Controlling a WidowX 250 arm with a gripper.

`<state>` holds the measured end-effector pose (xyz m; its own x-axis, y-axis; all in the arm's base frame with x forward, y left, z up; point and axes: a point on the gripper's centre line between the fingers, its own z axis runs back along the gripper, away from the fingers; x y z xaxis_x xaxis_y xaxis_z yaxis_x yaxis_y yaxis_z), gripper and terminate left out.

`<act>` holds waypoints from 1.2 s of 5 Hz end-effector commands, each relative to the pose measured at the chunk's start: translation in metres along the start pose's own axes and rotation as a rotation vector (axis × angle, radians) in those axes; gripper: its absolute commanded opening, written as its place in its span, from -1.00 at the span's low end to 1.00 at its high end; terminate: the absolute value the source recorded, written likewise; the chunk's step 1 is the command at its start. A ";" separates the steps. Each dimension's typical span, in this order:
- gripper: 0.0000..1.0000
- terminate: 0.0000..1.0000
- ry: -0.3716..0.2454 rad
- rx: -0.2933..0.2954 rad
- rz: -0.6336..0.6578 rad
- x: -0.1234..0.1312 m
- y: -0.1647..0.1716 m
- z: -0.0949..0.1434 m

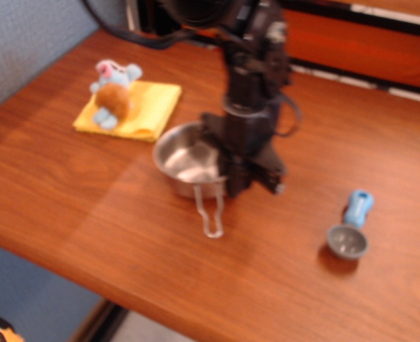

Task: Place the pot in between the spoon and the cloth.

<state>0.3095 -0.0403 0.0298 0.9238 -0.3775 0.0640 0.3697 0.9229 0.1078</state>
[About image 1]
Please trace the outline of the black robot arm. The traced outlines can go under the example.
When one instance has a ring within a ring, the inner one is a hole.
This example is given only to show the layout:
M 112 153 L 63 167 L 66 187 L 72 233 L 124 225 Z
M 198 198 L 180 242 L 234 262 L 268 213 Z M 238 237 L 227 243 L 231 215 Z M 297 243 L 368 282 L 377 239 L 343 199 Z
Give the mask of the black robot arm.
M 289 82 L 287 24 L 277 1 L 164 1 L 170 16 L 196 31 L 215 29 L 228 86 L 224 115 L 202 113 L 205 135 L 220 150 L 226 193 L 236 197 L 252 181 L 271 192 L 281 187 L 285 166 L 271 145 L 281 88 Z

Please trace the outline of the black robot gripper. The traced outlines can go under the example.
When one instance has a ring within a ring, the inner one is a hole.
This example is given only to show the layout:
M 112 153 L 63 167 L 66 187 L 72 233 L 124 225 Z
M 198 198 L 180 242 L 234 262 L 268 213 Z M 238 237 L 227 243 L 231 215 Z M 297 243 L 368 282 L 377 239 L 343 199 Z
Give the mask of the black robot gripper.
M 202 136 L 219 151 L 219 174 L 226 178 L 225 190 L 235 198 L 258 182 L 268 191 L 280 194 L 285 185 L 286 167 L 274 150 L 272 138 L 278 123 L 280 104 L 268 101 L 255 111 L 226 106 L 225 115 L 204 112 Z

